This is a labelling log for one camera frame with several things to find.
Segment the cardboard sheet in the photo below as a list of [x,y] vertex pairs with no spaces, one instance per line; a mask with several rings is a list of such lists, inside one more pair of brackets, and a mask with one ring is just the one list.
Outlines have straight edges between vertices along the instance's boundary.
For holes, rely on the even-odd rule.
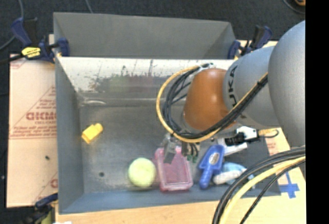
[[31,206],[57,192],[54,64],[10,64],[7,207]]

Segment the pink container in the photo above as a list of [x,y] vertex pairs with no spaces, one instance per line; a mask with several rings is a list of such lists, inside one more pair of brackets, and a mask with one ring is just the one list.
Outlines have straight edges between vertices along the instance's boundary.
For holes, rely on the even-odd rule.
[[161,191],[188,190],[193,185],[190,164],[181,154],[181,147],[176,147],[176,155],[171,164],[163,162],[163,148],[158,148],[154,157]]

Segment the yellow block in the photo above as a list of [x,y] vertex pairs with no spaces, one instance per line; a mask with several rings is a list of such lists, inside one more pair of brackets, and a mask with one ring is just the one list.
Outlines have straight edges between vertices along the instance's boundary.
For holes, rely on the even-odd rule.
[[103,131],[103,126],[100,123],[92,124],[82,132],[82,138],[87,144],[97,137]]

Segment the yellow clamp label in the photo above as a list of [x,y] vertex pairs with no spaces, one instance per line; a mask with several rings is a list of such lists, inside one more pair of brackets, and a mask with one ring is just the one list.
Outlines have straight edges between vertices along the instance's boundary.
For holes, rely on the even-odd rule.
[[27,58],[33,58],[40,56],[41,49],[38,47],[26,47],[22,50],[22,55],[27,56]]

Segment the tennis ball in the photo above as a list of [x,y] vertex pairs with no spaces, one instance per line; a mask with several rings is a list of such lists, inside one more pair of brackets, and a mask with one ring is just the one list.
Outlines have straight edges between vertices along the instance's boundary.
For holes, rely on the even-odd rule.
[[147,188],[151,186],[155,180],[156,167],[154,163],[147,158],[137,158],[128,168],[128,177],[135,186]]

